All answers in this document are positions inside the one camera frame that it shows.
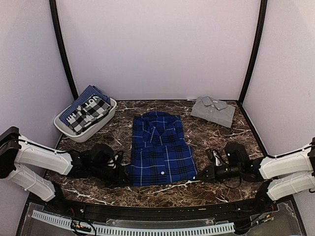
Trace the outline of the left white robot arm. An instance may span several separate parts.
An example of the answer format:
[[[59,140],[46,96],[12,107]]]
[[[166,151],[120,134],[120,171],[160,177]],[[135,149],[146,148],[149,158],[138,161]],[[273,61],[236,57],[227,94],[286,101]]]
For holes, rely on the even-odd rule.
[[[115,153],[106,144],[96,144],[90,150],[56,150],[20,135],[12,126],[0,136],[0,177],[9,180],[41,200],[50,202],[58,214],[69,211],[61,187],[44,179],[28,168],[37,166],[71,178],[95,177],[107,187],[130,184],[130,178],[121,164],[123,151]]]

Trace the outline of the blue plaid long sleeve shirt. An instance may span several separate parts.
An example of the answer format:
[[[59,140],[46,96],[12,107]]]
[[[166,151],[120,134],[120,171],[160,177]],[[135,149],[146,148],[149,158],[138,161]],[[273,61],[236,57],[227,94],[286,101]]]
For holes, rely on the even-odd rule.
[[[135,116],[130,163],[133,186],[164,185],[197,175],[193,149],[184,138],[179,115],[153,111]]]

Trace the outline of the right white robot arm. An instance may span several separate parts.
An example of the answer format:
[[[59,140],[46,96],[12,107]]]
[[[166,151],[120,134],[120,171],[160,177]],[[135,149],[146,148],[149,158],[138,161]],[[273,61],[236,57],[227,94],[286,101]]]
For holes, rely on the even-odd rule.
[[[206,150],[211,164],[196,179],[203,182],[224,183],[233,177],[245,182],[261,182],[251,209],[262,213],[271,202],[315,187],[315,143],[278,156],[267,155],[251,160],[245,146],[228,143],[224,148],[228,161],[224,162],[214,149]]]

